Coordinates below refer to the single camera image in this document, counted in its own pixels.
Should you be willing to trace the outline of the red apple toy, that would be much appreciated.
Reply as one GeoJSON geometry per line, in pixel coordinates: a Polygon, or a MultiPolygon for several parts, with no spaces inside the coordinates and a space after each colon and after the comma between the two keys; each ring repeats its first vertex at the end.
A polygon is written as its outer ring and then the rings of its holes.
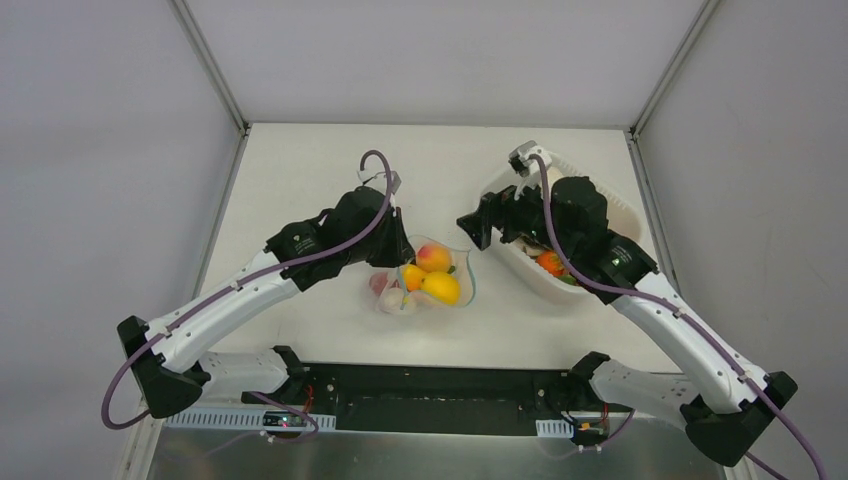
{"type": "Polygon", "coordinates": [[[369,289],[376,296],[380,297],[383,291],[391,285],[391,281],[389,279],[389,275],[387,271],[380,271],[374,273],[369,278],[369,289]]]}

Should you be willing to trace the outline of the yellow orange mango toy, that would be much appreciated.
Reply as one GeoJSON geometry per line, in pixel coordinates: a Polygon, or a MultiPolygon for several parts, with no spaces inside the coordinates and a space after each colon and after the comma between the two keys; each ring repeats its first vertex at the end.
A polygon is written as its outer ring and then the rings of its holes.
{"type": "Polygon", "coordinates": [[[405,289],[410,292],[421,289],[423,281],[427,274],[427,271],[418,267],[415,264],[404,265],[400,269],[400,275],[403,280],[405,289]]]}

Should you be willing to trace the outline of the clear zip top bag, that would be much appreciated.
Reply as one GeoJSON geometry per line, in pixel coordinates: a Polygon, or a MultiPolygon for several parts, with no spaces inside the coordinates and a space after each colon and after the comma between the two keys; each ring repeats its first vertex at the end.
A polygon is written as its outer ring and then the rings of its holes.
{"type": "Polygon", "coordinates": [[[414,315],[429,310],[463,308],[476,297],[470,251],[450,247],[430,237],[412,235],[412,259],[375,271],[368,280],[376,311],[414,315]]]}

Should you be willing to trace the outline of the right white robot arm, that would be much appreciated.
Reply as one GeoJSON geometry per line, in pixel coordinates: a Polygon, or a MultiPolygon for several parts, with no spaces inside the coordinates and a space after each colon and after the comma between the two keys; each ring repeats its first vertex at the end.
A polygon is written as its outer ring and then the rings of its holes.
{"type": "Polygon", "coordinates": [[[539,186],[488,192],[458,226],[478,249],[500,241],[558,245],[596,282],[589,291],[630,319],[679,367],[671,378],[631,369],[599,352],[567,373],[569,400],[583,410],[626,405],[682,430],[710,460],[735,466],[797,392],[784,372],[767,373],[733,351],[697,315],[633,240],[610,229],[608,201],[587,177],[564,177],[550,198],[539,186]]]}

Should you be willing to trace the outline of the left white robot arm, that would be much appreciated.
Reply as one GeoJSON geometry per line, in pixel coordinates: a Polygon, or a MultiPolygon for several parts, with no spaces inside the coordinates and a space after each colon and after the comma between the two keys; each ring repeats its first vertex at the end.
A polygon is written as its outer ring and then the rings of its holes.
{"type": "Polygon", "coordinates": [[[345,193],[333,208],[284,226],[239,272],[177,311],[117,328],[129,367],[156,419],[201,399],[248,400],[250,393],[297,402],[304,368],[288,346],[222,353],[214,346],[270,307],[337,277],[343,268],[401,266],[414,255],[393,196],[368,186],[345,193]]]}

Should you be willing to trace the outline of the white plastic basin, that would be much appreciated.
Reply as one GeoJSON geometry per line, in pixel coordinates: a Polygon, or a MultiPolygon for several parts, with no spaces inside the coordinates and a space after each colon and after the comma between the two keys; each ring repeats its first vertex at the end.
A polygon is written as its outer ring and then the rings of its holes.
{"type": "MultiPolygon", "coordinates": [[[[543,154],[548,157],[546,163],[550,166],[549,180],[551,182],[561,176],[590,178],[596,190],[607,199],[609,227],[636,241],[643,248],[648,247],[649,232],[644,215],[622,198],[616,189],[612,188],[608,182],[592,175],[589,170],[574,163],[568,156],[548,150],[544,150],[543,154]]],[[[499,167],[484,177],[480,193],[498,192],[519,182],[520,176],[514,173],[511,167],[499,167]]],[[[593,298],[586,290],[555,279],[536,264],[535,260],[528,256],[517,243],[503,244],[499,238],[500,233],[495,231],[492,245],[487,251],[518,278],[519,284],[528,287],[539,298],[554,305],[572,305],[593,298]]]]}

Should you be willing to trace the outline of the small orange tangerine toy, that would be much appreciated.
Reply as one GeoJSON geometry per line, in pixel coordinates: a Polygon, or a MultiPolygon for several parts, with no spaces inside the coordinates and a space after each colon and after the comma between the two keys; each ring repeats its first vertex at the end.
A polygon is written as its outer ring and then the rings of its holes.
{"type": "Polygon", "coordinates": [[[542,252],[535,257],[535,262],[555,278],[560,278],[568,274],[568,269],[554,251],[542,252]]]}

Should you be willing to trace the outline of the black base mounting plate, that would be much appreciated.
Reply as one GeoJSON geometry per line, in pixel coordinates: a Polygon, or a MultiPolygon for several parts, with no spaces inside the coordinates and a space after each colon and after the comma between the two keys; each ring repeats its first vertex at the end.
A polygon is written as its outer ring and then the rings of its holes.
{"type": "Polygon", "coordinates": [[[534,436],[577,394],[562,371],[308,363],[270,399],[312,402],[345,431],[534,436]]]}

